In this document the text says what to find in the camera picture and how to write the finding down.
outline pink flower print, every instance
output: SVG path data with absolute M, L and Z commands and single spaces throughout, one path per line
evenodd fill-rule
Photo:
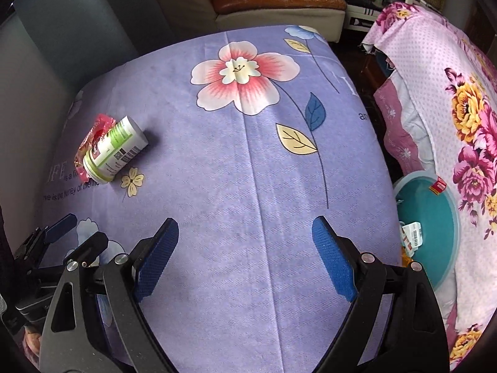
M 476 130 L 475 138 L 473 139 L 473 148 L 475 150 L 486 150 L 486 133 L 483 128 Z
M 454 167 L 453 182 L 463 202 L 482 203 L 495 185 L 494 164 L 469 145 L 463 147 Z
M 406 20 L 412 13 L 419 12 L 419 9 L 414 5 L 396 2 L 385 7 L 378 15 L 376 24 L 380 26 L 381 32 L 384 34 L 397 21 Z
M 206 111 L 234 102 L 245 115 L 257 115 L 280 99 L 271 80 L 290 81 L 299 71 L 290 56 L 258 54 L 250 42 L 231 42 L 220 49 L 219 60 L 207 60 L 193 68 L 191 83 L 208 84 L 197 95 L 197 105 Z
M 483 105 L 479 113 L 481 119 L 481 132 L 485 137 L 486 151 L 492 159 L 497 157 L 497 116 L 488 103 Z

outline pink polka dot fabric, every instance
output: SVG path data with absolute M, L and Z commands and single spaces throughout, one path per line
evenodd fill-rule
M 497 71 L 438 14 L 420 7 L 388 12 L 389 22 L 375 24 L 363 43 L 384 52 L 403 78 L 430 137 L 436 173 L 458 201 L 456 330 L 473 334 L 497 307 Z

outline red snack package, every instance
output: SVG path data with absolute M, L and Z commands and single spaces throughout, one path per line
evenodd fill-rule
M 438 177 L 438 180 L 430 186 L 430 191 L 432 191 L 435 195 L 439 195 L 446 189 L 446 187 L 446 182 L 442 178 Z
M 74 166 L 82 182 L 88 182 L 90 177 L 83 167 L 83 157 L 107 132 L 116 125 L 116 120 L 102 113 L 98 114 L 93 127 L 81 142 L 78 152 L 74 156 Z

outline yellow leaf print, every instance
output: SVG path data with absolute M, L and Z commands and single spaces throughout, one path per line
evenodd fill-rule
M 302 132 L 278 123 L 276 124 L 276 130 L 281 144 L 290 153 L 305 155 L 317 152 L 314 143 L 312 143 Z
M 145 175 L 138 174 L 138 168 L 130 168 L 129 175 L 124 175 L 121 178 L 121 188 L 128 188 L 128 197 L 136 196 L 138 193 L 137 187 L 141 187 L 143 184 L 143 178 Z
M 294 41 L 293 39 L 285 39 L 285 42 L 288 43 L 288 46 L 291 47 L 292 49 L 302 52 L 302 53 L 310 53 L 311 51 L 305 46 L 303 43 L 300 43 L 298 41 Z

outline brown leather sofa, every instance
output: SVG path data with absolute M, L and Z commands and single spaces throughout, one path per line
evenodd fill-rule
M 179 40 L 219 31 L 292 24 L 317 29 L 338 42 L 345 18 L 344 0 L 158 0 Z

